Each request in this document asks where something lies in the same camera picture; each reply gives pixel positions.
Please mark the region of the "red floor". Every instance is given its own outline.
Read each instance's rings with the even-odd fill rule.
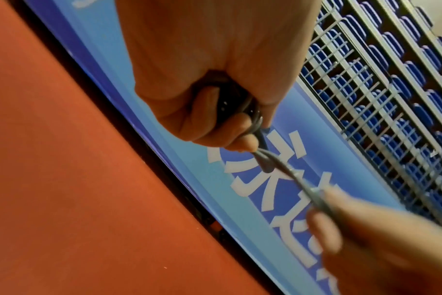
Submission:
[[[266,294],[3,0],[1,294]]]

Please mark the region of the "skin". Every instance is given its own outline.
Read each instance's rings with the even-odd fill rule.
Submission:
[[[219,89],[192,97],[208,70],[225,71],[260,104],[263,127],[292,87],[311,41],[316,0],[116,0],[135,91],[173,135],[197,144],[254,151],[245,114],[215,128]]]
[[[323,264],[338,280],[342,295],[442,294],[442,228],[329,189],[325,198],[350,229],[341,235],[329,217],[307,215],[312,234],[323,248]]]

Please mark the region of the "hand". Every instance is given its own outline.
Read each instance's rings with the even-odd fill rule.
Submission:
[[[173,135],[197,144],[254,151],[246,114],[215,128],[219,90],[191,85],[225,71],[260,104],[269,127],[302,68],[321,6],[316,0],[116,0],[135,91]]]
[[[323,264],[337,278],[342,295],[442,294],[441,227],[340,190],[325,195],[359,241],[341,236],[323,213],[308,213],[310,231],[323,248]]]

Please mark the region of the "bleacher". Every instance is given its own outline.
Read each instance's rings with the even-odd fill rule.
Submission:
[[[405,207],[442,225],[442,36],[409,0],[323,0],[300,77]]]

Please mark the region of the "blue advertising board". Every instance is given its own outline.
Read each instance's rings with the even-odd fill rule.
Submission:
[[[134,93],[112,0],[26,0],[134,129],[285,294],[338,294],[305,223],[309,200],[249,154],[183,142]],[[402,209],[298,85],[278,108],[268,145],[321,188]]]

